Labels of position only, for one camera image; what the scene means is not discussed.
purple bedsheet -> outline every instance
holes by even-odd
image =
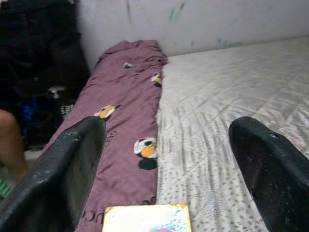
[[[161,70],[157,41],[120,42],[99,59],[71,114],[53,135],[87,116],[106,121],[107,141],[78,232],[100,232],[107,206],[155,203],[155,115]]]

mattress quilting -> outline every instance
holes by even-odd
[[[228,141],[252,116],[309,158],[309,37],[169,57],[157,114],[157,203],[193,231],[267,231]]]

white wall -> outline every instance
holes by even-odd
[[[78,22],[93,68],[121,40],[171,56],[309,35],[309,0],[80,0]]]

white cover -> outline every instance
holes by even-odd
[[[267,231],[228,141],[253,116],[309,157],[309,38],[169,57],[157,122],[157,204],[188,203],[193,231]]]

yellow book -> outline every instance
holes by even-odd
[[[191,232],[188,205],[109,207],[102,232]]]

